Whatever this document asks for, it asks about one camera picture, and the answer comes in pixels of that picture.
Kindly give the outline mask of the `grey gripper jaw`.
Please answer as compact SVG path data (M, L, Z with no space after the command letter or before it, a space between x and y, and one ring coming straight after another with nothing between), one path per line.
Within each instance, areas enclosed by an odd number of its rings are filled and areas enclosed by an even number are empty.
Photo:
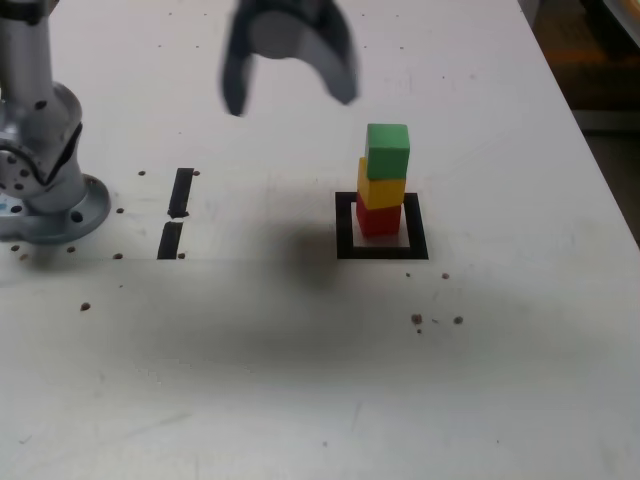
M350 30L333 1L258 1L249 27L256 54L296 59L321 77L343 105L358 95L357 62Z
M239 1L233 13L221 74L221 89L228 112L244 115L258 47L253 27L263 12L262 1Z

